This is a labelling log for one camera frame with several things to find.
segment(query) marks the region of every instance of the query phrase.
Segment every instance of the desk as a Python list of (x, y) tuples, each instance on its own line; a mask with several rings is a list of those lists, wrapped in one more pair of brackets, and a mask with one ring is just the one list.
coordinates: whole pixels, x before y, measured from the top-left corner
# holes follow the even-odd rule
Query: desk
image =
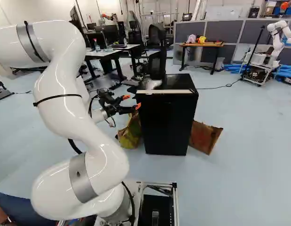
[(210, 72), (210, 74), (213, 74), (215, 71), (215, 65), (216, 65), (216, 61), (217, 61), (217, 57), (219, 55), (219, 49), (220, 47), (224, 47), (224, 42), (219, 41), (219, 42), (205, 42), (204, 44), (199, 44), (199, 43), (191, 43), (191, 44), (182, 44), (180, 45), (183, 47), (183, 54), (182, 54), (182, 63), (181, 63), (181, 68), (179, 69), (179, 71), (184, 70), (184, 67), (186, 67), (187, 65), (185, 64), (185, 50), (187, 47), (209, 47), (209, 48), (216, 48), (216, 53), (215, 53), (215, 61), (213, 63), (213, 68)]
[(90, 60), (95, 60), (95, 59), (109, 59), (109, 60), (114, 60), (115, 64), (116, 64), (116, 69), (117, 69), (117, 73), (119, 76), (119, 80), (123, 81), (126, 79), (125, 76), (123, 76), (122, 71), (121, 71), (121, 66), (119, 63), (119, 53), (122, 50), (113, 50), (113, 52), (95, 52), (95, 51), (91, 51), (91, 49), (87, 49), (86, 52), (86, 56), (85, 56), (85, 62), (87, 63), (88, 69), (91, 73), (92, 79), (96, 78), (96, 75), (94, 74), (94, 70), (92, 68), (91, 62)]
[(134, 72), (134, 76), (137, 76), (137, 66), (136, 66), (136, 62), (135, 62), (135, 56), (133, 53), (133, 49), (136, 47), (139, 47), (140, 44), (128, 44), (127, 47), (125, 48), (117, 48), (117, 47), (113, 47), (113, 49), (119, 49), (122, 51), (128, 51), (131, 54), (131, 60), (132, 60), (132, 66), (133, 66), (133, 72)]

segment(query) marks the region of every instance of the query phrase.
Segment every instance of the gray partition wall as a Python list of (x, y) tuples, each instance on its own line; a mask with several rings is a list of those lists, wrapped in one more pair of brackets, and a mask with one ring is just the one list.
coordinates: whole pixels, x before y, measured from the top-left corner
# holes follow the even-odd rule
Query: gray partition wall
[(175, 42), (185, 42), (191, 34), (204, 34), (205, 22), (177, 24), (176, 29), (180, 31), (175, 35)]
[(242, 20), (207, 22), (205, 36), (210, 40), (222, 40), (225, 43), (237, 43), (243, 25)]
[[(289, 24), (291, 19), (284, 19)], [(238, 63), (240, 59), (234, 59), (243, 55), (245, 49), (253, 46), (258, 38), (261, 26), (265, 26), (259, 44), (272, 46), (273, 40), (267, 31), (267, 25), (277, 22), (278, 19), (241, 19), (222, 21), (188, 21), (175, 24), (175, 44), (173, 63), (181, 64), (182, 48), (179, 46), (187, 41), (191, 34), (203, 35), (212, 41), (224, 41), (225, 46), (220, 49), (219, 57), (225, 57), (224, 63)], [(199, 47), (190, 51), (185, 57), (189, 65), (211, 65), (215, 60), (214, 48)], [(291, 65), (291, 46), (285, 46), (279, 58), (281, 64)]]

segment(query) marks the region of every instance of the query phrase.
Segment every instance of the brown cardboard piece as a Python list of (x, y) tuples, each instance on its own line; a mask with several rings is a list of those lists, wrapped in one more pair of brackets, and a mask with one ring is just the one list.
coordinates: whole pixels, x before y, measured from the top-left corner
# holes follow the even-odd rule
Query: brown cardboard piece
[(193, 121), (189, 146), (210, 155), (222, 131), (223, 128), (207, 126), (203, 123)]

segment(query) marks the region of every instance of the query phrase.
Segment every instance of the black cable tie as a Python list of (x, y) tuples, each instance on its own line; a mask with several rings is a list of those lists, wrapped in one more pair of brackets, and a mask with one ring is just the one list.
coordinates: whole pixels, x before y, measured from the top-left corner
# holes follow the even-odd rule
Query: black cable tie
[(59, 97), (81, 97), (81, 95), (79, 94), (62, 94), (62, 95), (56, 95), (56, 96), (52, 96), (52, 97), (46, 97), (42, 100), (39, 100), (38, 102), (33, 103), (34, 107), (37, 107), (40, 103), (46, 101), (46, 100), (50, 100), (50, 99), (54, 99), (54, 98), (59, 98)]

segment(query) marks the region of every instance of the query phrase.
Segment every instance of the yellow bag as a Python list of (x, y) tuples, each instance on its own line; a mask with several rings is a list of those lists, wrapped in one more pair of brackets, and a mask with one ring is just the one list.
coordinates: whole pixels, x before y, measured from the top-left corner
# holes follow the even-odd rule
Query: yellow bag
[(127, 127), (118, 131), (118, 140), (123, 148), (135, 149), (142, 137), (141, 124), (138, 112), (129, 114)]

